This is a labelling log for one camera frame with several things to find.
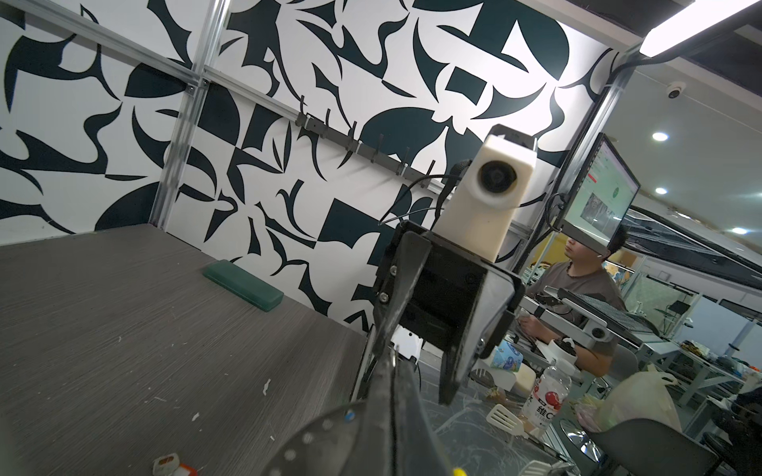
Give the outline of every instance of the linear ceiling light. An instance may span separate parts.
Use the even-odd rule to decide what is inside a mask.
[[[653,58],[760,0],[696,0],[645,36],[640,53]]]

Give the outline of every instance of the camera lens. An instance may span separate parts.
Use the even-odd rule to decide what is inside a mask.
[[[516,181],[516,171],[505,162],[487,162],[479,170],[479,180],[487,191],[503,193]]]

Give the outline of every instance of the plastic bottle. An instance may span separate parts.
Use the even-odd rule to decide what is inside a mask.
[[[570,375],[574,375],[575,371],[574,364],[566,360],[557,360],[545,369],[521,409],[519,418],[524,431],[533,436],[541,436],[545,432],[569,395],[572,386]]]

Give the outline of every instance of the green rectangular block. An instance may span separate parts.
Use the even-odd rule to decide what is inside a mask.
[[[283,291],[227,260],[205,267],[203,275],[263,311],[270,311],[283,301]]]

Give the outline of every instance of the man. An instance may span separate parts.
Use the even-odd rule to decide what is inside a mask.
[[[606,301],[614,308],[625,311],[620,291],[609,273],[603,268],[603,262],[612,253],[616,253],[626,240],[627,233],[620,227],[611,238],[608,253],[603,255],[569,238],[566,241],[564,254],[570,261],[557,263],[548,268],[539,280],[527,289],[527,296],[534,298],[543,293],[545,286],[551,286],[593,296],[596,299]],[[582,316],[576,311],[564,307],[566,308],[565,312],[558,312],[558,314],[577,325],[581,324]],[[521,330],[526,335],[540,339],[542,342],[550,343],[551,340],[561,337],[546,327],[539,319],[525,311],[519,314],[519,323]],[[596,345],[592,350],[576,346],[577,367],[587,370],[596,377],[606,375],[617,344],[618,339],[614,338],[609,343]]]

